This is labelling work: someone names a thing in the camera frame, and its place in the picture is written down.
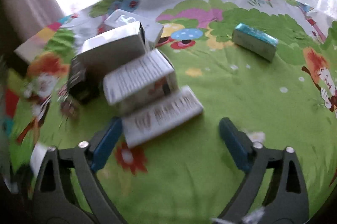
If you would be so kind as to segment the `black box with white top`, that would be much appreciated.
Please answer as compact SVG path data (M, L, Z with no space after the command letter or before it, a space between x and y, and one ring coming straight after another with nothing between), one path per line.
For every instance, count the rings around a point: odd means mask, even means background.
M67 92L83 106L99 96L98 81L77 57L74 57L70 63Z

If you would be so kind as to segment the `long yellow white box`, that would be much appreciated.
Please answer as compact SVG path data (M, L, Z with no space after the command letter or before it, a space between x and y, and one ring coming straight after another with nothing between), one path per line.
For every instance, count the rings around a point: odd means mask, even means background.
M203 106L189 86L122 118L123 134L129 148L141 145L179 127L203 113Z

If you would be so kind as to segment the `white box with red notes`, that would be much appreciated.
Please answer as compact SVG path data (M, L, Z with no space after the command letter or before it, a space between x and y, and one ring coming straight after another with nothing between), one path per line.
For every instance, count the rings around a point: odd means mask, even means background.
M177 76L170 60L159 50L122 65L103 79L108 105L128 114L178 90Z

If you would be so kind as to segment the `teal-topped small box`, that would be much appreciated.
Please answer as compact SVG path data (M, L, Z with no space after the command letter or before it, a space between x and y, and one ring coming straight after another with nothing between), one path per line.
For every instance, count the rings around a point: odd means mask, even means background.
M278 39L243 23L235 26L232 41L269 62L273 61L279 43Z

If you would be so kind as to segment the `large grey cardboard box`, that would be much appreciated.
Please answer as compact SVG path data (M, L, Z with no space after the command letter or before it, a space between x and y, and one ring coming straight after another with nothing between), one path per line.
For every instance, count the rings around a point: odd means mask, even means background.
M136 21L86 40L72 62L93 77L102 79L146 52L144 31L141 23Z

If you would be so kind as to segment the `white box with thin print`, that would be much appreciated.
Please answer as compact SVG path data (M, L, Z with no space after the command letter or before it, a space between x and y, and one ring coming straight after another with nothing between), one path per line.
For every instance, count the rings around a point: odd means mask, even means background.
M48 147L39 142L36 143L30 157L30 168L33 172L34 177L38 176L39 170L41 168L43 159L48 151Z

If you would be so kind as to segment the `small brown box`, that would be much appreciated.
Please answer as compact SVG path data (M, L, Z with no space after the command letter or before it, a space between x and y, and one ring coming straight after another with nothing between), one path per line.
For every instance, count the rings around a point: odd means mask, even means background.
M65 99L60 103L60 111L63 116L70 119L77 119L79 116L79 109L76 102L72 99Z

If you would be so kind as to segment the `green cartoon play mat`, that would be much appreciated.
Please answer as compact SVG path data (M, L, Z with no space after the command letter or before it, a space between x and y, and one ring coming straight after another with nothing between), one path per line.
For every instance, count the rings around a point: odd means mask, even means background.
M37 142L73 148L112 118L165 97L121 114L107 103L104 77L96 78L99 96L87 105L68 94L71 60L86 40L109 31L103 22L117 9L163 25L153 50L173 64L179 89L189 86L204 108L133 148L122 128L96 176L123 223L212 223L219 216L245 176L220 137L222 118L266 148L295 149L312 218L336 189L336 20L294 0L102 0L17 48L15 63L25 70L10 70L6 100L25 222L35 223L30 157ZM278 39L272 62L233 43L240 23ZM67 98L78 106L77 119L61 114Z

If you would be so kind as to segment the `white box behind grey box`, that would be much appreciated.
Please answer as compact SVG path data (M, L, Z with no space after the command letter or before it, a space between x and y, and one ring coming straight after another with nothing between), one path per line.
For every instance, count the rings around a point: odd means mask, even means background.
M141 24L144 31L145 45L148 50L153 50L163 33L162 24L122 9L115 10L104 20L103 24L106 27L106 30L111 30L134 22L139 22Z

